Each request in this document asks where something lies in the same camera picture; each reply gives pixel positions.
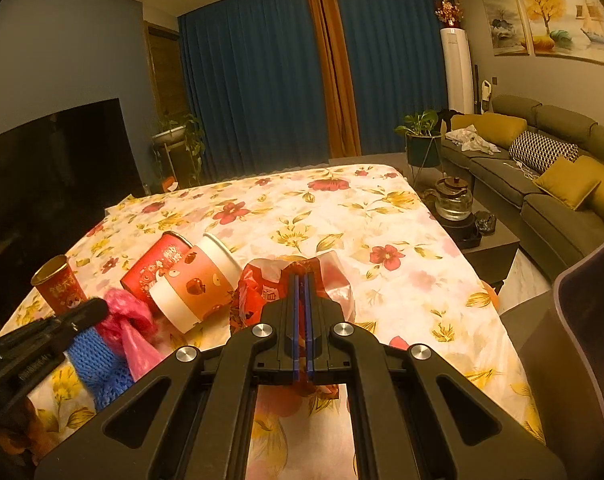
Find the red white plastic bag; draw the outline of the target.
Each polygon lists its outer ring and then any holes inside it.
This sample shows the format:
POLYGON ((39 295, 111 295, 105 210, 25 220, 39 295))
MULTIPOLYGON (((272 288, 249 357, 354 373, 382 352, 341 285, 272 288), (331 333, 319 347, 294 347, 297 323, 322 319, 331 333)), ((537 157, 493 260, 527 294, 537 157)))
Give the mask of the red white plastic bag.
POLYGON ((353 322, 356 310, 352 287, 337 253, 329 250, 309 259, 254 259, 247 263, 230 301, 230 335, 258 323, 265 304, 285 296, 292 274, 309 272, 315 275, 319 295, 338 302, 345 320, 353 322))

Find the white red apple cup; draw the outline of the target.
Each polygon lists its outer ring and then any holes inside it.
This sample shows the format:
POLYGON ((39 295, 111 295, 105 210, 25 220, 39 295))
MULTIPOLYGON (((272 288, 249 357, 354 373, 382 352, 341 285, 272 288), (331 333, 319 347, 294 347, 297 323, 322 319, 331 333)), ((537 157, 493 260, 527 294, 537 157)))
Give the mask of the white red apple cup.
POLYGON ((229 304, 242 273, 230 250, 206 233, 150 288, 154 304, 180 333, 188 333, 229 304))

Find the small red gold cup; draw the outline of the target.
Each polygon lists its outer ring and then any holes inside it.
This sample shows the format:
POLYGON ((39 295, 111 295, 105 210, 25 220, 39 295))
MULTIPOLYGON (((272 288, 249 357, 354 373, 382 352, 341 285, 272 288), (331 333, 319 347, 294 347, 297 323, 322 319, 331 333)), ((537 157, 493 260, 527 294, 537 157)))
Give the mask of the small red gold cup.
POLYGON ((57 315, 64 314, 87 300, 66 255, 55 256, 40 266, 30 284, 57 315))

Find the blue foam net sleeve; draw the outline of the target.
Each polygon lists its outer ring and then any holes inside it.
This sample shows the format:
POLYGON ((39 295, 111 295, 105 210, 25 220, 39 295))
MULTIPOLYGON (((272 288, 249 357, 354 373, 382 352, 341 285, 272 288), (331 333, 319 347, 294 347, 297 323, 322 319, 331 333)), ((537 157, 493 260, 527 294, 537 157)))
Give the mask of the blue foam net sleeve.
POLYGON ((78 334, 66 353, 98 412, 134 385, 126 360, 114 353, 94 328, 78 334))

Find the pink plastic bag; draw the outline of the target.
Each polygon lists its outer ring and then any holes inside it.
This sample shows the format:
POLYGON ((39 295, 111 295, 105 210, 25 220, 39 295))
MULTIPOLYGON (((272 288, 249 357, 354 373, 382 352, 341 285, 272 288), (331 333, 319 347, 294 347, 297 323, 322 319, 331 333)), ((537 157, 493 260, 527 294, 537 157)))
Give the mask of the pink plastic bag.
POLYGON ((108 315, 96 331, 114 353, 123 356, 135 382, 163 360, 162 353, 151 344, 157 324, 148 305, 120 288, 111 288, 104 300, 108 315))

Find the red paper cup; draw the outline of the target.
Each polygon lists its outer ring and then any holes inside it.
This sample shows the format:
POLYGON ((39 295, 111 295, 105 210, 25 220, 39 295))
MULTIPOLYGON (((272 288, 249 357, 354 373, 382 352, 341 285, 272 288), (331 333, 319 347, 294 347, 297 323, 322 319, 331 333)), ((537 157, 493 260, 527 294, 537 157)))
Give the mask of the red paper cup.
POLYGON ((132 265, 119 281, 126 292, 145 302, 153 314, 160 312, 150 289, 192 248, 182 235, 167 231, 132 265))

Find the black television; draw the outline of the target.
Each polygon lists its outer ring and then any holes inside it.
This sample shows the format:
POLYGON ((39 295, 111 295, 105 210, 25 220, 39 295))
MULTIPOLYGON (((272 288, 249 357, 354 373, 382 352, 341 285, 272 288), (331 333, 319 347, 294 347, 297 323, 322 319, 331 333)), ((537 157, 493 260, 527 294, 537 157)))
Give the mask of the black television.
POLYGON ((44 116, 0 134, 0 322, 30 279, 142 182, 118 100, 44 116))

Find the dark coffee table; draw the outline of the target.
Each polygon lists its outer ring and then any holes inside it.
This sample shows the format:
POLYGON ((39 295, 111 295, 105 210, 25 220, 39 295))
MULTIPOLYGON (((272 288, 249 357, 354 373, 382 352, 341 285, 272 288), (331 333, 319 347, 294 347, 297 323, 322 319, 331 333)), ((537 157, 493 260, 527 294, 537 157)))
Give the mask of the dark coffee table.
POLYGON ((432 188, 424 192, 423 201, 431 214, 454 240, 478 277, 499 292, 506 281, 512 263, 514 263, 516 252, 520 246, 519 237, 512 233, 494 214, 491 214, 476 198, 473 200, 472 214, 469 219, 458 226, 437 215, 432 188), (495 219, 494 230, 491 233, 482 233, 478 229, 477 218, 482 214, 488 214, 495 219))

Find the orange curtain strip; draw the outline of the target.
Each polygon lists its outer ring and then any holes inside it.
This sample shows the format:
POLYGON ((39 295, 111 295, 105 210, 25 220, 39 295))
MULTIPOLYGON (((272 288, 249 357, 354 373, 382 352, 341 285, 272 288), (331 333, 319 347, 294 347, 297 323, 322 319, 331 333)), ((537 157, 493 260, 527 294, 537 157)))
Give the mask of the orange curtain strip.
POLYGON ((307 0, 318 49, 332 158, 361 154, 354 86, 338 0, 307 0))

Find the potted green plant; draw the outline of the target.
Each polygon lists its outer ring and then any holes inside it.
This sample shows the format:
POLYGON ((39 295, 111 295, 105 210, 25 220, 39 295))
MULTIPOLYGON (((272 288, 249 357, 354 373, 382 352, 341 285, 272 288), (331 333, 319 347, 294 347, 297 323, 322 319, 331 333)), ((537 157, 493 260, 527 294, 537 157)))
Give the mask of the potted green plant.
POLYGON ((412 167, 434 168, 439 166, 441 133, 437 130, 439 115, 435 110, 406 115, 401 125, 394 128, 405 141, 407 162, 412 167))

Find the blue curtain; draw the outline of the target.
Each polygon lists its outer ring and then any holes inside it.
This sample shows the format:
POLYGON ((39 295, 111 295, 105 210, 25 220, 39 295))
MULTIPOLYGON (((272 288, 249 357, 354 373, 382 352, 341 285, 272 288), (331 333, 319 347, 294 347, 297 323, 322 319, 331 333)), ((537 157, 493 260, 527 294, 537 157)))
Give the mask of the blue curtain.
MULTIPOLYGON (((360 155, 404 148, 408 114, 443 110, 439 0, 338 0, 354 86, 360 155)), ((215 180, 332 159, 307 0, 223 0, 180 16, 191 106, 215 180)))

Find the yellow cushion far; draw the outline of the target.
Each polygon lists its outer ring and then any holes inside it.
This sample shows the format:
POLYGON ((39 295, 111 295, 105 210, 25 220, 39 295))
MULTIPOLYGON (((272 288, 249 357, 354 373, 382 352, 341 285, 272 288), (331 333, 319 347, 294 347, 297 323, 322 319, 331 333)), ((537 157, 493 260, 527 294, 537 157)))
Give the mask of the yellow cushion far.
POLYGON ((451 130, 473 126, 485 141, 508 150, 511 144, 526 131, 524 118, 496 113, 455 115, 451 118, 451 130))

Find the grey sectional sofa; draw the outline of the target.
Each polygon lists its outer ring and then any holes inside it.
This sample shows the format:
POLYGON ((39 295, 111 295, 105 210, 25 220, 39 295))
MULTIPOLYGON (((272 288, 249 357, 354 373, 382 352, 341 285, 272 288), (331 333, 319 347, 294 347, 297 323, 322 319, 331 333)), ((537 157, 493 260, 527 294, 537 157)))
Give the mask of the grey sectional sofa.
POLYGON ((444 119, 447 174, 505 223, 547 278, 604 242, 604 126, 520 96, 444 119))

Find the red flower decoration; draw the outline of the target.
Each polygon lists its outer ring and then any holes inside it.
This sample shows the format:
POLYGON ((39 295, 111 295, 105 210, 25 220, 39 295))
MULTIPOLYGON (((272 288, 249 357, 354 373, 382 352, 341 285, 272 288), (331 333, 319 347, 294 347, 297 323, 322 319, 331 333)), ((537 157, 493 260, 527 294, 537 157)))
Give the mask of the red flower decoration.
POLYGON ((448 28, 462 27, 462 8, 455 0, 439 0, 435 5, 437 19, 448 28))

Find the tree and ship painting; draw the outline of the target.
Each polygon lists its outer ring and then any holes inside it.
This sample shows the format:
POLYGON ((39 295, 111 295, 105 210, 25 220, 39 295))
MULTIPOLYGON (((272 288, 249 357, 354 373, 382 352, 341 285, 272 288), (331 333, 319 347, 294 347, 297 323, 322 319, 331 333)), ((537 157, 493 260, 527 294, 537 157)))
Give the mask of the tree and ship painting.
POLYGON ((522 0, 533 52, 604 65, 604 6, 599 0, 522 0))

